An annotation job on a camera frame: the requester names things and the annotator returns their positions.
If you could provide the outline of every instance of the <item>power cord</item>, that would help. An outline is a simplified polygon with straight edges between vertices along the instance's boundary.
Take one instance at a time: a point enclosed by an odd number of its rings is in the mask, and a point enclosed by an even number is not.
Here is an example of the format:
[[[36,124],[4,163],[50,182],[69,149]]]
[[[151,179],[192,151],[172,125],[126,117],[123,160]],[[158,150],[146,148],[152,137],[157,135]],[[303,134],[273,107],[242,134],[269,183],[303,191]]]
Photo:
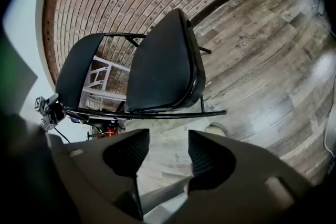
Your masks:
[[[331,30],[331,28],[328,26],[328,23],[324,20],[323,16],[318,12],[319,1],[320,1],[320,0],[313,0],[315,6],[312,6],[311,9],[316,9],[316,13],[317,13],[317,15],[320,16],[320,19],[321,19],[321,21],[323,22],[325,28],[326,28],[326,29],[327,29],[327,30],[328,30],[328,31],[329,31],[329,32],[336,38],[335,33],[334,33],[334,32]]]
[[[328,134],[328,130],[329,130],[330,114],[331,114],[331,111],[333,109],[334,103],[336,101],[335,100],[335,94],[336,94],[335,90],[336,90],[336,77],[335,77],[335,80],[334,80],[334,90],[333,90],[334,91],[334,98],[332,100],[332,106],[331,106],[331,109],[330,109],[330,112],[329,112],[329,115],[328,115],[327,128],[325,129],[325,133],[324,133],[324,147],[332,155],[333,158],[335,158],[335,154],[331,149],[329,149],[327,147],[326,139],[327,139],[327,134]]]
[[[99,133],[99,134],[111,134],[111,132],[101,132],[101,130],[99,130],[97,127],[95,127],[96,128],[96,130],[97,130],[97,132]]]
[[[70,144],[70,141],[64,135],[62,135],[62,133],[59,130],[57,130],[56,128],[54,128],[54,129],[56,130],[57,133],[59,133]]]

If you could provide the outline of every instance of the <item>folding chair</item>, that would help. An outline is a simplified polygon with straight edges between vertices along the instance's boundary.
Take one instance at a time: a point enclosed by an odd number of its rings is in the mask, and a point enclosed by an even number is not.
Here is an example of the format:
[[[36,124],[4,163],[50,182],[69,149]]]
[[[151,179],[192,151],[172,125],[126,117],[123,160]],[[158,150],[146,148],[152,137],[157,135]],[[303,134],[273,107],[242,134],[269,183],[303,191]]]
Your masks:
[[[90,85],[104,84],[87,77],[93,72],[106,72],[108,69],[91,70],[92,60],[103,37],[124,37],[136,51],[129,71],[127,95],[120,95],[93,89]],[[143,40],[138,44],[135,38]],[[61,69],[56,93],[58,101],[68,115],[79,120],[89,119],[181,119],[204,116],[225,115],[226,111],[205,112],[203,90],[205,72],[200,50],[190,21],[180,9],[169,12],[149,33],[99,33],[79,40],[71,49]],[[106,61],[108,68],[116,64]],[[80,105],[83,93],[100,98],[115,99],[124,104],[125,112],[110,112],[87,109]],[[200,113],[162,113],[188,108],[201,101]]]

